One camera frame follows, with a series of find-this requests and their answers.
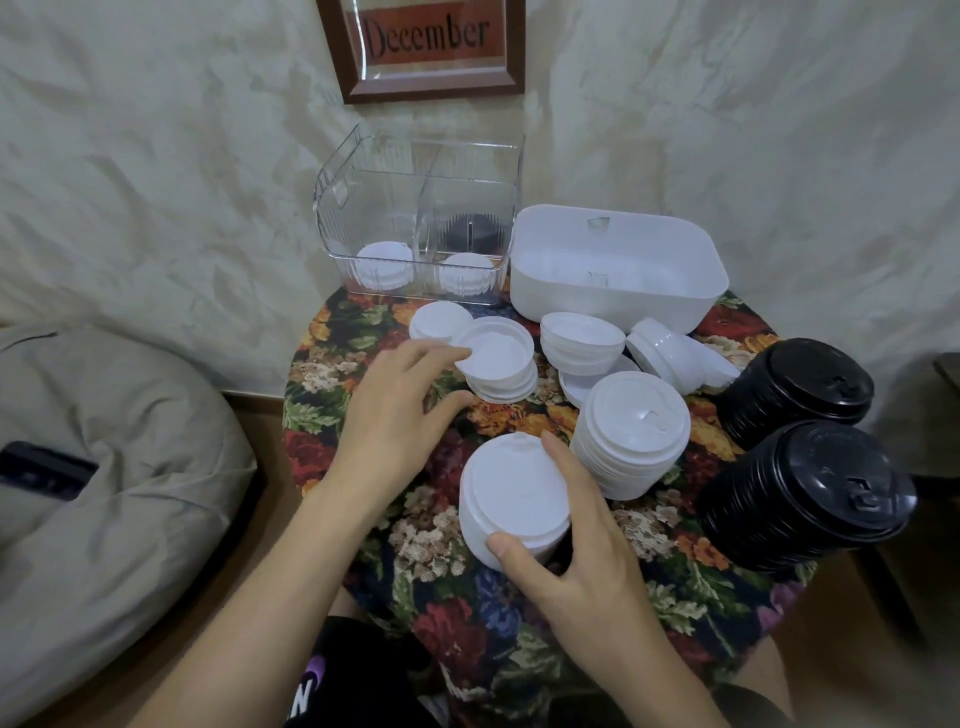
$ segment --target stack of black lids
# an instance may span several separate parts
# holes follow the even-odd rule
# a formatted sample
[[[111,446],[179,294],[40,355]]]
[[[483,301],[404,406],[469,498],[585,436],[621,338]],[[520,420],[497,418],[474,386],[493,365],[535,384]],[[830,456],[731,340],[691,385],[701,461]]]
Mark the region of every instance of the stack of black lids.
[[[784,426],[696,501],[704,534],[744,569],[777,571],[899,533],[917,502],[871,435],[830,420]]]
[[[495,215],[461,213],[443,221],[441,236],[447,253],[506,254],[507,229]]]
[[[800,420],[855,425],[874,398],[870,375],[843,352],[813,339],[785,339],[758,354],[717,399],[724,429],[750,449]]]

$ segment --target picture frame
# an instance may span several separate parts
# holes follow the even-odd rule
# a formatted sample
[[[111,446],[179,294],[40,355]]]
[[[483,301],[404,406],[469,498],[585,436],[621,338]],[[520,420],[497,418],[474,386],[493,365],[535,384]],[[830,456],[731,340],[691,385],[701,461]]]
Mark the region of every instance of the picture frame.
[[[317,0],[345,104],[521,94],[526,0]]]

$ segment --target black cup lid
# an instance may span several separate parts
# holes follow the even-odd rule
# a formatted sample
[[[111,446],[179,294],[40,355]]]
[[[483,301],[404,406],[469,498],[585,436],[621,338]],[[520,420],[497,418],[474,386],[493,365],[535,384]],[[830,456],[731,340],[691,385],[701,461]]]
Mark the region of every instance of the black cup lid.
[[[874,381],[867,371],[829,344],[785,339],[770,348],[768,362],[776,383],[818,414],[865,412],[874,398]]]
[[[895,470],[880,443],[849,425],[795,425],[780,468],[789,492],[811,516],[867,531],[903,524],[917,505],[913,481]]]

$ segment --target beige wall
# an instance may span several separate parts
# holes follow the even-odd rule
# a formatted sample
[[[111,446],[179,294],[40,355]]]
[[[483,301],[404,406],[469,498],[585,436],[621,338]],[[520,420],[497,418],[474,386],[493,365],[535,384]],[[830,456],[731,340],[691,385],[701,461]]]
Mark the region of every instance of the beige wall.
[[[83,316],[279,393],[336,285],[313,180],[359,115],[522,127],[526,204],[702,225],[781,333],[874,374],[870,426],[942,466],[960,5],[527,5],[525,98],[347,109],[312,0],[0,0],[0,320]]]

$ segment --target white plastic bin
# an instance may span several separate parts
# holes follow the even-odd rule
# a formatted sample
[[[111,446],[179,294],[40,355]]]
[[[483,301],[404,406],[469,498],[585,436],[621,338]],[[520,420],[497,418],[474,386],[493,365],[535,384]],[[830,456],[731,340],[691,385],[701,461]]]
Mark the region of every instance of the white plastic bin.
[[[510,296],[532,321],[574,311],[689,333],[729,285],[707,232],[676,217],[534,205],[514,223]]]

